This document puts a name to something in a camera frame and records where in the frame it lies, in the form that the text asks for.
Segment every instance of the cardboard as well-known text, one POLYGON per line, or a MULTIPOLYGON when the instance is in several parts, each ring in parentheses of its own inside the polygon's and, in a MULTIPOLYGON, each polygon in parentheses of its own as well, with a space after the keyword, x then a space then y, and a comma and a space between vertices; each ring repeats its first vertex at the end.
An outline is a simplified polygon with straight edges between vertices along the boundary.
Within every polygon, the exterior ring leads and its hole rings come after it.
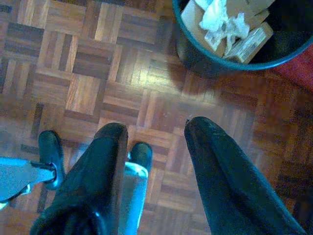
POLYGON ((268 23, 264 22, 260 27, 249 32, 247 38, 238 41, 228 55, 223 58, 235 62, 249 63, 264 44, 273 35, 273 30, 268 23))
POLYGON ((222 57, 226 49, 226 39, 223 39, 214 51, 211 46, 205 41, 204 36, 206 30, 200 28, 199 23, 202 20, 204 11, 199 7, 194 0, 190 0, 181 14, 181 19, 186 28, 191 32, 194 38, 208 51, 222 57))
MULTIPOLYGON (((244 12, 245 22, 250 26, 250 30, 253 30, 260 26, 260 24, 267 18, 269 11, 267 9, 255 14, 247 0, 228 0, 227 1, 227 14, 228 17, 237 17, 238 13, 244 12)), ((182 21, 186 28, 191 32, 194 38, 208 51, 215 55, 222 57, 226 49, 226 39, 223 39, 218 46, 217 50, 213 48, 205 41, 206 30, 200 28, 199 23, 202 20, 204 10, 198 6, 195 0, 190 0, 181 14, 182 21)))
POLYGON ((269 8, 274 1, 275 0, 246 0, 255 15, 269 8))

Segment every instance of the trash can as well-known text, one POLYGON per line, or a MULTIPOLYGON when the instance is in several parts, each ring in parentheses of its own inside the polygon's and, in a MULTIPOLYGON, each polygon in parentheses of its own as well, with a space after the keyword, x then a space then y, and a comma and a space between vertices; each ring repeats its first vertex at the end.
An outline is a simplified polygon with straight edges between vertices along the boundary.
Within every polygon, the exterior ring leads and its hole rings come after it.
POLYGON ((173 11, 179 25, 176 49, 183 64, 204 77, 231 70, 269 69, 291 60, 313 43, 313 1, 276 0, 269 7, 266 19, 274 31, 273 36, 249 64, 231 62, 202 47, 188 31, 180 16, 188 2, 173 0, 173 11))

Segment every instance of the crumpled paper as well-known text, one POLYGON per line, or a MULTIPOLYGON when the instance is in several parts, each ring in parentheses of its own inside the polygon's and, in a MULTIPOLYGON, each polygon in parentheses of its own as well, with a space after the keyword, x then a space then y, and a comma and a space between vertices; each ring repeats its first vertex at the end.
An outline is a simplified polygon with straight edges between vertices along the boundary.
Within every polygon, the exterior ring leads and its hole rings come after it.
POLYGON ((208 30, 204 39, 216 50, 223 38, 226 38, 227 46, 225 55, 228 54, 236 41, 236 38, 246 38, 250 26, 245 23, 245 14, 229 18, 227 15, 227 0, 195 0, 205 10, 200 27, 208 30))

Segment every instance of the red rug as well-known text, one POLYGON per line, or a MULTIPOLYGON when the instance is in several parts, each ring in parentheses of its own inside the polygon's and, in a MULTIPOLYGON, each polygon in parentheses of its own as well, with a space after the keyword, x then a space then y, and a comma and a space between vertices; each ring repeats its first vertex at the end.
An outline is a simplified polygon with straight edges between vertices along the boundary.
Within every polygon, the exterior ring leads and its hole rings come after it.
POLYGON ((274 70, 313 91, 313 45, 291 61, 275 67, 274 70))

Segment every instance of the parquet floor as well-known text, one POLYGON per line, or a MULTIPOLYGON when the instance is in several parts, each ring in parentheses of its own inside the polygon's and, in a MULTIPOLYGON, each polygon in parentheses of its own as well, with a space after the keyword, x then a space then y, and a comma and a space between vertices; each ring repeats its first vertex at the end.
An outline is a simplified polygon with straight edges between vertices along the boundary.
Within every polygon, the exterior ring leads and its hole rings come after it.
MULTIPOLYGON (((271 70, 188 71, 171 0, 0 3, 2 156, 38 160, 38 134, 53 129, 68 172, 100 127, 127 124, 129 148, 146 141, 155 153, 139 234, 210 234, 183 137, 191 117, 225 129, 290 211, 312 185, 313 94, 271 70)), ((39 184, 17 198, 0 234, 27 234, 53 197, 39 184)))

